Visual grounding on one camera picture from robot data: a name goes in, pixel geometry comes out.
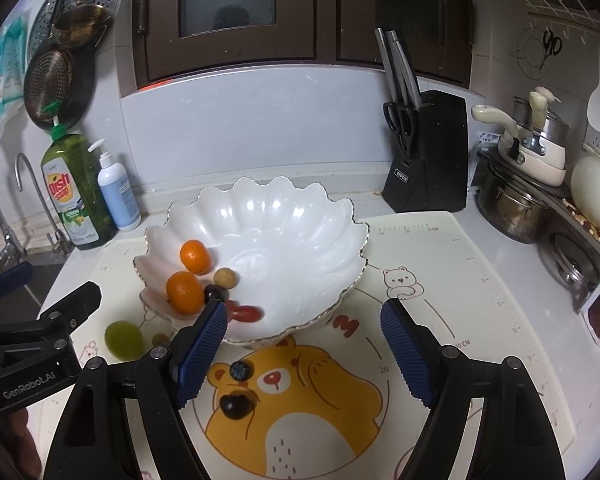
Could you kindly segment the person's left hand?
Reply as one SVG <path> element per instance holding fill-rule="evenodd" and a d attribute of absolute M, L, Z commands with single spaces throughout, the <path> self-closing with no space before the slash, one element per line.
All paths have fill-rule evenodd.
<path fill-rule="evenodd" d="M 26 408 L 4 417 L 10 454 L 17 470 L 25 479 L 38 479 L 42 474 L 42 463 L 34 439 L 28 428 L 29 412 Z"/>

